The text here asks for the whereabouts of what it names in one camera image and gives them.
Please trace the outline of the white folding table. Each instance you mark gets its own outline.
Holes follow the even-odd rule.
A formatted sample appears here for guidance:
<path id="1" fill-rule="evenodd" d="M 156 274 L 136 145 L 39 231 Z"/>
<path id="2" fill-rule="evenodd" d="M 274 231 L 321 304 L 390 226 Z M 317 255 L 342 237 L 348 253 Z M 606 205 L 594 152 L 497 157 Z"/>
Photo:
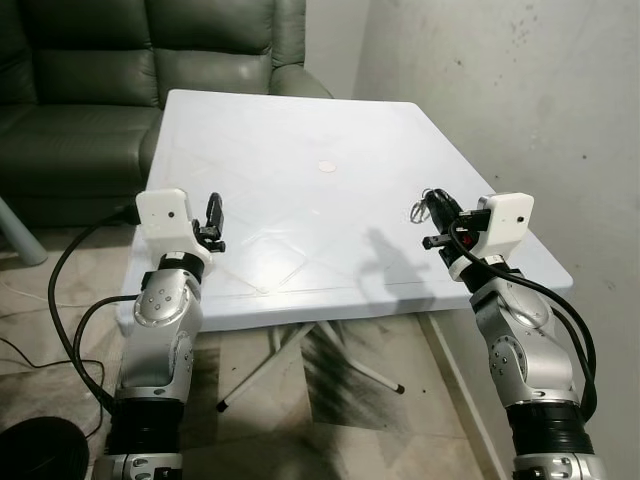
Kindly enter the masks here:
<path id="1" fill-rule="evenodd" d="M 165 188 L 183 189 L 200 223 L 211 193 L 223 200 L 227 251 L 205 270 L 198 334 L 296 323 L 298 339 L 338 320 L 472 311 L 422 247 L 433 221 L 411 223 L 410 207 L 428 188 L 465 210 L 497 193 L 411 102 L 195 90 L 166 99 L 143 191 Z M 529 225 L 508 264 L 562 296 L 571 276 Z M 152 269 L 138 227 L 127 282 Z M 483 337 L 475 314 L 474 326 Z"/>

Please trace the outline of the dark green leather sofa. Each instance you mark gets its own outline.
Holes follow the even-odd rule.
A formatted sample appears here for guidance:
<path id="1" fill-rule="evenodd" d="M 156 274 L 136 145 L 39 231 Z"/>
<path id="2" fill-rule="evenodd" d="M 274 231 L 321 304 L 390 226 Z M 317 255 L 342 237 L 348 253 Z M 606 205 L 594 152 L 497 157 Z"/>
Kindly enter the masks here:
<path id="1" fill-rule="evenodd" d="M 173 90 L 325 99 L 306 0 L 0 0 L 0 200 L 84 227 L 146 186 Z"/>

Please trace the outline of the grey slanted pole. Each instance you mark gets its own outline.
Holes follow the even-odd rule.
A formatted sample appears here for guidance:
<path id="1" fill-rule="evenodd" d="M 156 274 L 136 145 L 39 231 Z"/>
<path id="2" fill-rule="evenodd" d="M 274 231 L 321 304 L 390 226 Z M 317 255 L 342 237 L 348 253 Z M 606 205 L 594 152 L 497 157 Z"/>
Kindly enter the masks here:
<path id="1" fill-rule="evenodd" d="M 42 247 L 38 239 L 29 232 L 3 197 L 0 197 L 0 232 L 12 244 L 23 264 L 40 265 L 49 257 L 46 248 Z"/>

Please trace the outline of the black round floor object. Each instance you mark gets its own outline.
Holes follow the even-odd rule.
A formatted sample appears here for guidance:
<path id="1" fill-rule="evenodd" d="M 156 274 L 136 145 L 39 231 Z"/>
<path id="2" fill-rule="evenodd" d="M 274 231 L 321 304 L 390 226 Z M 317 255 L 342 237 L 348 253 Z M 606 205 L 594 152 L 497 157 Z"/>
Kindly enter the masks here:
<path id="1" fill-rule="evenodd" d="M 0 433 L 0 480 L 84 480 L 88 467 L 88 442 L 67 419 L 27 419 Z"/>

